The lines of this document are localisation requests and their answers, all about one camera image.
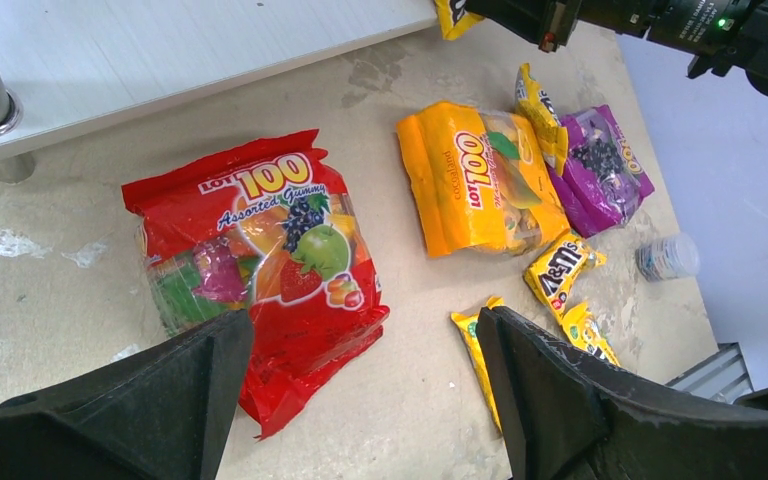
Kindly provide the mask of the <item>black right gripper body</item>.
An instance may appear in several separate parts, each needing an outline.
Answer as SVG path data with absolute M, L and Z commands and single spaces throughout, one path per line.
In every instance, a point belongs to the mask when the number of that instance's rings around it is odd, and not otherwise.
M 543 52 L 566 46 L 581 0 L 468 0 L 466 10 L 492 20 Z

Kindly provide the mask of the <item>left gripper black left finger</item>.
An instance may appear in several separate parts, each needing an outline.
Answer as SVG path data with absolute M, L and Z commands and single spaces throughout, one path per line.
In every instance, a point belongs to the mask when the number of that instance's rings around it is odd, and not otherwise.
M 0 479 L 212 479 L 254 340 L 226 312 L 0 404 Z

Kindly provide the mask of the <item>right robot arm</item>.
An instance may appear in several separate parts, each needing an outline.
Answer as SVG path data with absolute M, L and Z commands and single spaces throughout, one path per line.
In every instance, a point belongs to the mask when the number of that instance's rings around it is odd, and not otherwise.
M 455 1 L 458 15 L 495 21 L 544 52 L 567 44 L 586 22 L 692 55 L 687 76 L 743 70 L 768 97 L 768 0 Z

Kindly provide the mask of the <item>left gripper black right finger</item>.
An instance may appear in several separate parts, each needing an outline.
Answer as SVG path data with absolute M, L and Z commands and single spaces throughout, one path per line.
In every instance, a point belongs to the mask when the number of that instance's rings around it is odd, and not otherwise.
M 507 307 L 476 327 L 516 479 L 768 479 L 768 411 L 649 381 Z

